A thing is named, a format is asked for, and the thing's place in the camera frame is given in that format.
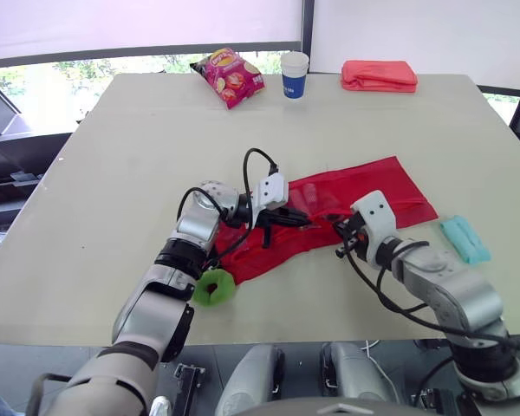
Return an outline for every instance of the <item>green sponge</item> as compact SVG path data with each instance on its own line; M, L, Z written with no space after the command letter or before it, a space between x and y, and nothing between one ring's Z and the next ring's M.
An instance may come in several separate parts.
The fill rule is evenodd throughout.
M223 269L205 271L192 294L192 300L202 306L216 306L233 297L233 275Z

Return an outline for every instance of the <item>paper cup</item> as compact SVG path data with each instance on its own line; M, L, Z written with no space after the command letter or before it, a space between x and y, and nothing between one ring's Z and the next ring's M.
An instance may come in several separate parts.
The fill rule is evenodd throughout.
M309 57L303 52L289 52L281 57L283 93L286 97L301 98L304 94Z

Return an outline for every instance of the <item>black cable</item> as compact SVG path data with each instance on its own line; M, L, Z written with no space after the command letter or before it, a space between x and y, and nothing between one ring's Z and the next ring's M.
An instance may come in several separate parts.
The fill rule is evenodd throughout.
M444 366L449 364L451 361L452 361L452 357L445 358L437 366L432 368L432 371L430 371L428 374L426 374L426 376L418 384L418 391L416 392L416 395L414 396L414 401L413 401L414 407L418 406L419 397L422 395L422 391L424 390L424 388L426 388L426 385L429 382L429 380L431 380L432 377L441 370L441 368L443 368Z
M252 197L250 194L250 185L249 185L249 173L248 173L248 165L249 165L249 157L253 153L258 153L262 156L264 156L268 162L270 163L270 174L273 172L277 172L277 164L274 162L274 160L263 150L258 149L256 147L252 147L244 154L243 159L243 182L244 182L244 194L246 196L246 204L248 207L248 227L245 230L244 234L239 237L235 243L230 245L227 249L219 253L217 256L211 258L208 262L206 262L205 266L203 267L203 271L207 270L209 267L211 267L213 264L219 263L219 261L222 259L222 257L228 255L232 251L234 251L239 245L243 243L244 240L250 235L252 232L253 227L253 217L252 217Z
M404 253L407 250L413 249L415 247L427 247L428 245L430 245L430 244L427 241L414 241L412 243L409 243L409 244L401 247L397 251L395 251L391 255L391 258L389 259L387 264L384 264L383 266L381 266L380 273L378 274L378 279L377 279L376 284L375 284L375 287L378 290L378 297L380 298L380 302L385 303L384 301L381 300L381 295L382 295L381 284L383 282L383 276L385 275L386 270L387 269L391 269L391 263L393 262L393 260L395 258L397 258L400 254ZM409 308L409 309L405 309L405 311L412 313L412 312L416 312L416 311L421 310L421 309L426 308L426 307L427 307L426 303L421 303L420 305L414 306L414 307Z
M380 274L378 275L378 280L375 284L375 287L378 288L379 291L381 291L381 282L383 281L383 275L385 275L386 269L391 266L391 263L393 262L393 260L395 258L397 258L399 255L401 255L402 253L404 253L407 250L413 249L415 247L427 247L428 245L430 245L430 244L427 241L414 241L412 243L409 243L409 244L401 247L397 251L395 251L391 255L391 258L389 259L387 264L383 264L381 266Z
M189 197L191 192L202 193L212 203L212 205L214 205L214 208L216 208L216 211L219 212L219 216L222 218L222 220L225 220L225 216L227 215L227 210L222 209L222 207L219 206L219 204L216 202L216 200L207 191L205 191L202 188L197 188L196 186L193 188L187 189L187 191L185 192L185 195L183 195L183 198L181 199L181 202L179 203L179 208L177 209L177 219L179 219L179 217L181 217L181 212L183 211L183 205L185 205L185 201L187 200L187 198Z
M27 408L25 410L26 416L38 416L41 409L42 396L44 395L44 381L46 380L67 383L71 380L71 377L52 373L41 374L37 377L36 380L33 381L33 386L31 387L29 403L27 403Z
M405 310L408 312L416 312L417 310L420 310L422 308L425 308L427 305L425 303L421 303L420 305L413 306L409 309L403 309L396 303L394 303L391 299L389 299L386 295L381 293L380 290L372 283L370 279L366 277L364 272L358 267L356 262L354 261L353 257L350 254L350 248L348 247L348 240L346 236L343 236L343 245L344 245L344 251L347 255L347 260L350 263L351 266L353 266L354 271L356 274L362 279L362 281L380 298L381 304L386 308L389 309L392 312L399 313L399 310Z
M350 254L350 247L348 246L348 240L347 237L343 236L343 244L344 244L344 251L345 255L347 256L348 262L353 266L354 271L358 274L358 276L362 279L362 281L371 289L373 290L376 295L380 298L381 303L383 306L392 312L395 312L397 314L403 315L406 319L409 319L412 322L416 322L419 325L433 329L435 331L443 332L444 334L449 335L458 335L458 336L464 336L467 338L473 338L473 339L479 339L479 340L488 340L488 341L495 341L502 345L505 345L509 348L519 349L519 343L516 341L513 341L509 338L503 338L502 336L497 335L488 335L488 334L479 334L476 332L471 331L465 331L463 329L457 329L457 328L451 328L451 327L444 327L441 325L437 325L435 323L431 323L428 321L424 321L423 319L418 318L416 315L412 315L411 312L408 311L408 309L403 309L399 305L397 305L395 302L393 302L389 297L387 297L385 294L383 294L380 290L378 290L377 286L375 286L370 279L366 277L366 275L360 270L358 265L354 262L353 257Z

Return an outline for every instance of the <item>snack bag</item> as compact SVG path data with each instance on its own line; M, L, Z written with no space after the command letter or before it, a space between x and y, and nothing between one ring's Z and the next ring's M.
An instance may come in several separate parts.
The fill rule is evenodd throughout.
M230 110L264 88L260 71L229 48L192 63L191 68L203 76Z

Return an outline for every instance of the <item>white table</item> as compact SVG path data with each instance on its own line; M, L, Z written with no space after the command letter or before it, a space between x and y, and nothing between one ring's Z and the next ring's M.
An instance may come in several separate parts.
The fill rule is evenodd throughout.
M283 97L280 77L266 83L227 111L196 75L117 76L0 247L0 342L108 344L185 189L217 179L242 190L251 146L289 180L396 154L439 215L465 216L490 248L492 261L477 269L520 333L520 144L469 78L421 75L416 94L380 94L310 75L297 102ZM251 164L254 182L265 164ZM438 222L401 234L450 248ZM384 310L333 250L303 253L242 284L232 301L197 307L188 343L436 335ZM385 287L415 302L392 279Z

